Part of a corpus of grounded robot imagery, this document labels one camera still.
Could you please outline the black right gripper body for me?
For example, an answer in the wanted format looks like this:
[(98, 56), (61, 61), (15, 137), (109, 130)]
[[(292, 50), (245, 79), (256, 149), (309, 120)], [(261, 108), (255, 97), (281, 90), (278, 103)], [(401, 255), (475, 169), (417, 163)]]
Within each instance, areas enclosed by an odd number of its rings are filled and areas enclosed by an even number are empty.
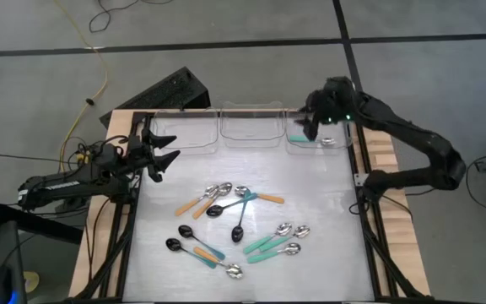
[(345, 77), (326, 80), (321, 89), (312, 91), (305, 101), (305, 111), (312, 114), (315, 125), (327, 125), (347, 121), (351, 118), (353, 82)]

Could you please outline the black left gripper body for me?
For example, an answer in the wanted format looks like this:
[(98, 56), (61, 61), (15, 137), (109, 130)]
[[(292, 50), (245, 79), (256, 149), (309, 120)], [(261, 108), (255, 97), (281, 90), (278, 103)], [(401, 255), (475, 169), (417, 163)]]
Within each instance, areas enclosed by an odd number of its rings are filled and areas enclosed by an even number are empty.
[(148, 169), (148, 176), (154, 182), (162, 182), (163, 177), (161, 172), (155, 170), (155, 153), (149, 146), (149, 131), (144, 129), (141, 136), (133, 135), (128, 139), (127, 144), (127, 158), (126, 158), (126, 173), (135, 172), (138, 169), (146, 167)]

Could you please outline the clear plastic bin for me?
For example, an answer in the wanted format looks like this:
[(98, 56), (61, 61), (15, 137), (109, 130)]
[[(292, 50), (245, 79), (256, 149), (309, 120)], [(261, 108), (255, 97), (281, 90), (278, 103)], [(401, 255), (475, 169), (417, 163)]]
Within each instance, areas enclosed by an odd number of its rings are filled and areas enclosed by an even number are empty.
[(339, 155), (353, 142), (349, 134), (349, 122), (338, 122), (337, 124), (319, 124), (316, 138), (334, 138), (336, 143), (333, 146), (311, 143), (292, 143), (290, 135), (305, 136), (304, 127), (295, 122), (296, 111), (286, 112), (286, 150), (293, 155)]
[(154, 114), (151, 131), (157, 136), (176, 136), (160, 149), (163, 154), (179, 150), (182, 155), (209, 155), (217, 150), (218, 112), (214, 109), (192, 111), (162, 110)]
[(265, 104), (226, 101), (219, 118), (220, 135), (228, 147), (276, 147), (286, 132), (286, 114), (280, 101)]

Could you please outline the yellow round disc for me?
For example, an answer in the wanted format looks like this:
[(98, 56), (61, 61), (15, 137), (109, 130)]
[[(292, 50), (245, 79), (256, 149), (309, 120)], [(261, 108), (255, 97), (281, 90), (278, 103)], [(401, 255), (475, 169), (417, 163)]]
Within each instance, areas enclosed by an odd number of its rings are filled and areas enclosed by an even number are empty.
[(24, 290), (27, 294), (35, 291), (40, 284), (40, 276), (33, 271), (24, 271)]

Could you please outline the black aluminium table frame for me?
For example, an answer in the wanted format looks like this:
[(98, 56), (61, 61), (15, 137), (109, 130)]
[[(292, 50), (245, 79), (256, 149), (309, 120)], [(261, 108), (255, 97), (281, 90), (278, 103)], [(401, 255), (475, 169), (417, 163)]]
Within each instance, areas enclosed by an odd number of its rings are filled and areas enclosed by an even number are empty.
[[(111, 121), (106, 136), (128, 134), (131, 132), (132, 119), (141, 114), (150, 116), (157, 113), (156, 110), (115, 110), (111, 114)], [(353, 136), (355, 142), (348, 149), (350, 161), (358, 173), (368, 171), (371, 167), (384, 171), (396, 171), (397, 157), (393, 149), (392, 139), (381, 131), (370, 131), (361, 127), (351, 127), (348, 132)], [(87, 212), (86, 224), (88, 229), (84, 232), (79, 247), (78, 257), (73, 272), (73, 278), (68, 295), (76, 296), (87, 285), (89, 271), (97, 271), (105, 261), (106, 251), (109, 247), (109, 240), (112, 227), (115, 221), (119, 220), (120, 225), (116, 232), (121, 234), (123, 225), (130, 220), (127, 214), (117, 215), (116, 208), (104, 205), (105, 196), (93, 196)], [(401, 227), (408, 230), (406, 236), (400, 237), (397, 241), (388, 240), (393, 236), (393, 219), (387, 219), (387, 215), (393, 211), (391, 207), (373, 207), (371, 214), (364, 217), (370, 222), (370, 227), (375, 233), (382, 233), (384, 249), (397, 260), (398, 266), (404, 274), (412, 281), (413, 285), (423, 293), (429, 292), (429, 285), (424, 272), (420, 251), (417, 248), (418, 242), (415, 236), (413, 223), (406, 221)], [(366, 242), (365, 249), (370, 257), (369, 269), (376, 274), (371, 279), (377, 282), (377, 294), (382, 296), (401, 296), (402, 292), (398, 286), (391, 283), (392, 276), (387, 273), (385, 264), (378, 257), (375, 249)]]

